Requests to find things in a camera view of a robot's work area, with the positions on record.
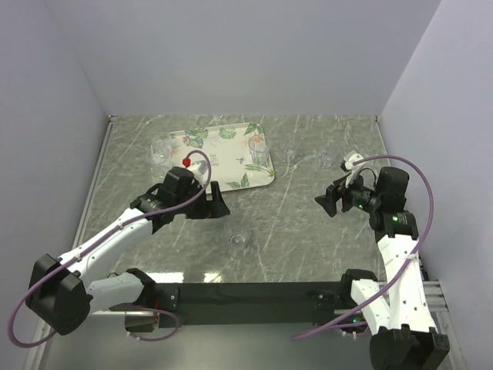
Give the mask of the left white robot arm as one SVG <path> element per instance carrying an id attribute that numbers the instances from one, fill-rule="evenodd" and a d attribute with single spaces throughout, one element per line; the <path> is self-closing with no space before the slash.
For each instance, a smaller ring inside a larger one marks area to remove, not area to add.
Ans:
<path id="1" fill-rule="evenodd" d="M 175 166 L 96 236 L 60 257 L 41 256 L 33 267 L 26 306 L 60 335 L 72 333 L 90 314 L 120 304 L 155 308 L 156 283 L 148 274 L 130 268 L 110 278 L 104 271 L 123 251 L 177 215 L 190 220 L 230 215 L 218 182 L 210 178 L 205 161 Z"/>

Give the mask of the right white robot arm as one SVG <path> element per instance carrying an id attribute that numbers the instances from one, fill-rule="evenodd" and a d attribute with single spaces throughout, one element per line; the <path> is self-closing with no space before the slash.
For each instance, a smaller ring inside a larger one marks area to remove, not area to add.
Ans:
<path id="1" fill-rule="evenodd" d="M 417 245 L 418 226 L 404 209 L 409 175 L 381 168 L 373 189 L 359 170 L 335 180 L 316 197 L 330 217 L 355 207 L 366 212 L 384 262 L 388 289 L 379 288 L 367 271 L 348 271 L 339 298 L 360 307 L 371 331 L 370 357 L 375 369 L 436 369 L 450 351 L 447 335 L 439 333 L 424 293 Z"/>

